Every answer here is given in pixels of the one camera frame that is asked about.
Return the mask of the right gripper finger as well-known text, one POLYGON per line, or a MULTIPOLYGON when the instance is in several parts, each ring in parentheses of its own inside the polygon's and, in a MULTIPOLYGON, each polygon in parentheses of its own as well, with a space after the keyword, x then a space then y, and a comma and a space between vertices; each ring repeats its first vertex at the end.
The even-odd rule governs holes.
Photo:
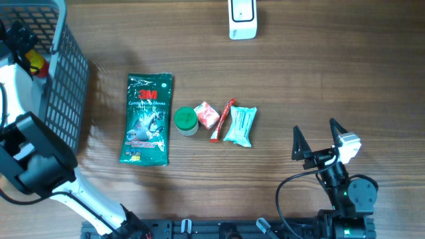
POLYGON ((344 127, 342 127, 337 121, 336 121, 336 119, 335 118, 331 118, 330 120, 329 120, 329 125, 330 125, 330 128, 331 128, 331 134, 332 134, 332 137, 333 137, 333 142, 334 142, 334 145, 335 146, 340 146, 341 145, 341 142, 340 142, 340 140, 338 139, 338 137, 340 136, 340 135, 342 135, 342 134, 344 134, 344 133, 347 133, 347 130, 344 128, 344 127))
POLYGON ((292 160, 299 161, 311 157, 311 148, 297 125, 293 127, 293 135, 292 160))

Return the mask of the red yellow sauce bottle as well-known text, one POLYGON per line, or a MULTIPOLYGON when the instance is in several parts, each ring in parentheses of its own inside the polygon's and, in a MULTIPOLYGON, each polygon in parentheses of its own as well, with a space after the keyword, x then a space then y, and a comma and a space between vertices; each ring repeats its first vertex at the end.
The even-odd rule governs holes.
POLYGON ((25 56, 30 62, 31 74, 38 78, 46 78, 48 75, 49 63, 45 58, 33 49, 28 51, 25 56))

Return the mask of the teal wipes packet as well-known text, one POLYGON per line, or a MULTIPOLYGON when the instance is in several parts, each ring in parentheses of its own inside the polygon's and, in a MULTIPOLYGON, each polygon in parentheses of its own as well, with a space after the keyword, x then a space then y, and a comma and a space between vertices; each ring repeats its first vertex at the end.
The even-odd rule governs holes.
POLYGON ((245 108, 232 106, 230 114, 232 123, 224 141, 232 141, 243 147, 251 147, 249 140, 250 130, 257 112, 257 108, 245 108))

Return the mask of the red sachet stick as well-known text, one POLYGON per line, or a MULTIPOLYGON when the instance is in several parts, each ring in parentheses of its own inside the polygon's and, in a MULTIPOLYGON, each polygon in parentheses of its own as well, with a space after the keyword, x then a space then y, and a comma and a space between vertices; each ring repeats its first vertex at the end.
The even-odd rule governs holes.
POLYGON ((228 115, 228 113, 229 113, 229 111, 231 109, 231 106, 235 102, 236 102, 236 99, 235 98, 232 98, 229 101, 227 101, 227 103, 226 103, 226 105, 225 105, 225 107, 224 107, 224 109, 222 111, 222 115, 221 115, 221 117, 220 117, 220 119, 218 121, 217 127, 216 127, 216 129, 213 131, 213 133, 211 135, 211 138, 210 138, 210 142, 211 143, 218 142, 218 138, 219 138, 219 135, 220 135, 221 127, 222 127, 222 125, 223 125, 223 123, 224 123, 224 121, 225 121, 225 119, 226 119, 226 117, 227 117, 227 115, 228 115))

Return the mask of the red tissue packet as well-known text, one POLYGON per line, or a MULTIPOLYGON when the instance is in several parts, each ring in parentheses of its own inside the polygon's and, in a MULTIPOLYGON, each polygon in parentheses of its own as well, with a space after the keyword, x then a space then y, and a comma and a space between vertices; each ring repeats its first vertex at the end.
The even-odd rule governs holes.
POLYGON ((194 109, 198 120, 207 129, 210 129, 219 119, 220 114, 206 101, 194 109))

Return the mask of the green lid jar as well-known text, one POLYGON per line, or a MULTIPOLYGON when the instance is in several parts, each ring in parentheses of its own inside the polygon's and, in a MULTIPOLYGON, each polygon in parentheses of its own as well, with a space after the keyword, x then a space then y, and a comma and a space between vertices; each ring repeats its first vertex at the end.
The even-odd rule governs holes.
POLYGON ((174 123, 180 134, 184 136, 194 135, 199 128, 198 117, 195 110, 190 107, 179 108, 174 115, 174 123))

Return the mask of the green 3M gloves packet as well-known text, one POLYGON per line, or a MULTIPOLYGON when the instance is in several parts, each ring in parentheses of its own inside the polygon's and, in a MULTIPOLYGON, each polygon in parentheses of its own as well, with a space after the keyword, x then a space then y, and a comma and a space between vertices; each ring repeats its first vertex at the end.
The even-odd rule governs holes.
POLYGON ((126 128, 120 163, 166 166, 173 93, 173 75, 129 74, 126 128))

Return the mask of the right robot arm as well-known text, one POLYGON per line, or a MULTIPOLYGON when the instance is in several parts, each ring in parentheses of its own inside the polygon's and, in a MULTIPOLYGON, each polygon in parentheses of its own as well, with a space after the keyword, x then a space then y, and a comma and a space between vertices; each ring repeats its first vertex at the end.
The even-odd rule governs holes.
POLYGON ((375 238, 374 212, 379 186, 372 178, 349 175, 346 164, 361 148, 361 139, 335 119, 329 120, 333 145, 312 151, 298 126, 293 128, 292 159, 315 169, 316 179, 328 196, 332 209, 320 210, 312 219, 296 222, 303 238, 375 238))

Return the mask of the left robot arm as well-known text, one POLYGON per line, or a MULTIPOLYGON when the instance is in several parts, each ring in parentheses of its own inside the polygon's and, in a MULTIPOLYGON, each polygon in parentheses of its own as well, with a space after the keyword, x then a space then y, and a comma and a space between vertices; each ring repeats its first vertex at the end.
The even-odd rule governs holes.
POLYGON ((21 193, 38 195, 29 204, 61 202, 101 238, 152 238, 133 212, 85 178, 72 149, 33 113, 33 78, 41 69, 27 53, 37 42, 20 21, 1 27, 1 174, 21 193))

